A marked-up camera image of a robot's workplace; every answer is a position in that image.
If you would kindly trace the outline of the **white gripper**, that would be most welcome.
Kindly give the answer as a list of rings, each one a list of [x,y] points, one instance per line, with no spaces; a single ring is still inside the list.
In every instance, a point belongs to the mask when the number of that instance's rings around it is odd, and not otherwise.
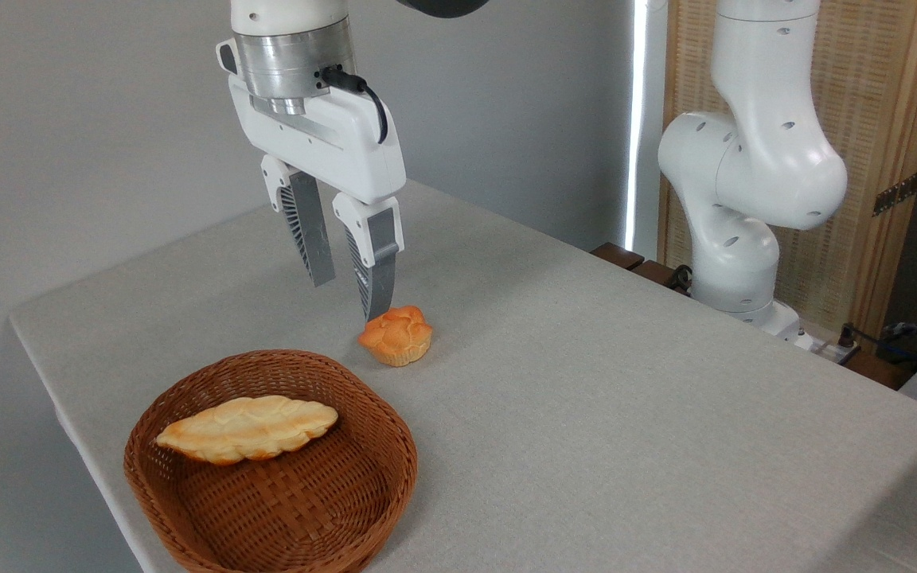
[[[243,81],[229,76],[227,86],[245,137],[269,154],[261,161],[269,202],[287,222],[314,286],[335,277],[319,179],[341,191],[334,211],[345,229],[364,322],[386,313],[396,255],[404,250],[398,200],[388,197],[407,181],[392,116],[380,142],[377,108],[366,95],[331,88],[306,99],[305,114],[273,117],[252,106]]]

